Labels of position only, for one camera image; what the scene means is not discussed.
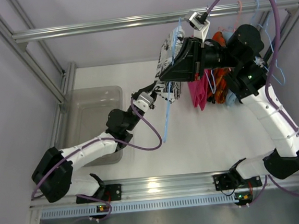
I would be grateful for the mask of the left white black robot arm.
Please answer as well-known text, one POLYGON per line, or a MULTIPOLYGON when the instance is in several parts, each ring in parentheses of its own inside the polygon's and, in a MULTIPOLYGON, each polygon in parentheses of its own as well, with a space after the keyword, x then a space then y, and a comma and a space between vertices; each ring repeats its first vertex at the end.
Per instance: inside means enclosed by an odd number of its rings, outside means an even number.
POLYGON ((79 204, 99 202, 104 199, 105 183, 95 173, 78 175, 77 171, 86 164, 105 155, 120 152, 129 146, 146 151, 156 147, 140 147, 132 144, 132 131, 144 115, 154 109, 157 93, 152 83, 133 93, 128 110, 113 109, 107 118, 107 129, 95 138, 66 149, 49 148, 32 174, 35 191, 49 203, 55 203, 65 196, 73 195, 79 204))

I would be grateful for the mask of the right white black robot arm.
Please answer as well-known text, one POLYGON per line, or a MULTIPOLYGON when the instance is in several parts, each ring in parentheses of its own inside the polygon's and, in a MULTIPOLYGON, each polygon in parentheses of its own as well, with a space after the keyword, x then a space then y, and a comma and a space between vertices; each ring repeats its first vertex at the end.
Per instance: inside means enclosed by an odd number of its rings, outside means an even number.
POLYGON ((231 68, 227 87, 247 106, 274 143, 274 150, 254 158, 243 158, 231 166, 229 177, 240 184, 254 176, 271 175, 284 180, 299 170, 299 128, 268 84, 267 72, 255 58, 264 48, 261 35, 252 25, 241 25, 225 46, 199 38, 184 38, 176 58, 160 67, 163 82, 190 82, 206 69, 231 68))

